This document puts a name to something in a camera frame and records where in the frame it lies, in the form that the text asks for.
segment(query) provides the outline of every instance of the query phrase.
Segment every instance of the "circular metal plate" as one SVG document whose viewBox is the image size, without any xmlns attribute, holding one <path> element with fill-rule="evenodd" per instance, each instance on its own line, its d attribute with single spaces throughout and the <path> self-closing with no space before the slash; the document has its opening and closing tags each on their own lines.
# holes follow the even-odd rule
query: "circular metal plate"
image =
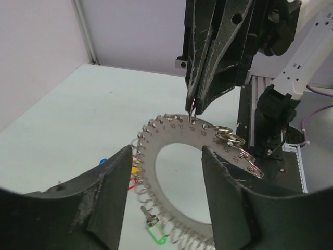
<svg viewBox="0 0 333 250">
<path fill-rule="evenodd" d="M 170 119 L 168 117 L 177 117 L 178 119 Z M 154 193 L 152 199 L 155 202 L 158 201 L 162 212 L 171 213 L 176 222 L 181 223 L 186 228 L 190 228 L 191 231 L 204 236 L 206 239 L 212 239 L 211 224 L 190 219 L 175 208 L 165 196 L 158 181 L 155 168 L 157 155 L 162 148 L 174 143 L 190 145 L 199 150 L 202 150 L 203 146 L 209 146 L 225 160 L 247 172 L 249 172 L 248 169 L 251 166 L 246 159 L 239 157 L 239 150 L 228 146 L 226 141 L 219 139 L 215 135 L 216 130 L 205 129 L 207 125 L 212 126 L 206 121 L 197 119 L 195 124 L 191 124 L 186 115 L 170 115 L 161 117 L 161 120 L 162 122 L 158 120 L 150 121 L 149 126 L 142 132 L 142 138 L 139 139 L 140 159 L 142 161 L 140 167 L 144 170 L 146 184 Z"/>
</svg>

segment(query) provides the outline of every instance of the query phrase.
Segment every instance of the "white table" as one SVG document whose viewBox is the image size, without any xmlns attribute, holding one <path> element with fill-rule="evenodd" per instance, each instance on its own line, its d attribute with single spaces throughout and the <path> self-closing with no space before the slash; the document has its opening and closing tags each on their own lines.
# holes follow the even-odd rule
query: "white table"
<svg viewBox="0 0 333 250">
<path fill-rule="evenodd" d="M 200 118 L 236 129 L 239 93 L 219 98 Z M 181 77 L 82 65 L 0 133 L 0 186 L 30 193 L 68 181 L 128 145 L 149 119 L 185 114 L 185 97 Z M 170 188 L 166 195 L 183 211 L 209 221 L 200 152 L 177 151 L 169 148 L 160 159 L 171 154 L 184 165 L 163 168 L 162 187 Z M 120 250 L 159 248 L 139 207 L 129 191 Z M 169 242 L 162 247 L 177 249 Z"/>
</svg>

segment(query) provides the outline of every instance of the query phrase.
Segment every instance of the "red object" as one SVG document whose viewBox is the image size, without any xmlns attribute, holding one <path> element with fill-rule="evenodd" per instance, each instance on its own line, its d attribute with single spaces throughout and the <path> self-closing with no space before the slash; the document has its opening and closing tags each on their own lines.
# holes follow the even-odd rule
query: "red object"
<svg viewBox="0 0 333 250">
<path fill-rule="evenodd" d="M 135 182 L 135 184 L 137 184 L 137 183 L 138 183 L 138 180 L 137 180 L 137 178 L 131 178 L 131 179 L 130 179 L 130 182 L 131 182 L 131 181 L 134 181 L 134 182 Z M 135 185 L 132 185 L 132 186 L 130 186 L 130 187 L 129 187 L 129 190 L 133 189 L 134 187 L 135 187 Z"/>
</svg>

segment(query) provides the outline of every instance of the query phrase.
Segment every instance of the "printed number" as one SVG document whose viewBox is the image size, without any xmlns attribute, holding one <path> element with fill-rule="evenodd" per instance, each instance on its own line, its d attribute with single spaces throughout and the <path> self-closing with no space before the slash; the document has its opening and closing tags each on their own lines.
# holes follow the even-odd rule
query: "printed number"
<svg viewBox="0 0 333 250">
<path fill-rule="evenodd" d="M 235 163 L 239 163 L 239 159 L 237 159 L 237 156 L 234 156 Z"/>
</svg>

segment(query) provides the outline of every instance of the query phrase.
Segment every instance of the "gray floor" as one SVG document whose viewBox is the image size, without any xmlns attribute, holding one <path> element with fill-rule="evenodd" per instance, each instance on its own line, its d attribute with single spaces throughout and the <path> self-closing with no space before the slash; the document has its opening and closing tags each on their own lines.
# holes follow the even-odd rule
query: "gray floor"
<svg viewBox="0 0 333 250">
<path fill-rule="evenodd" d="M 331 104 L 331 97 L 305 92 L 292 125 L 300 129 L 305 116 Z M 305 128 L 311 143 L 301 152 L 308 192 L 314 192 L 333 186 L 333 108 L 310 117 Z"/>
</svg>

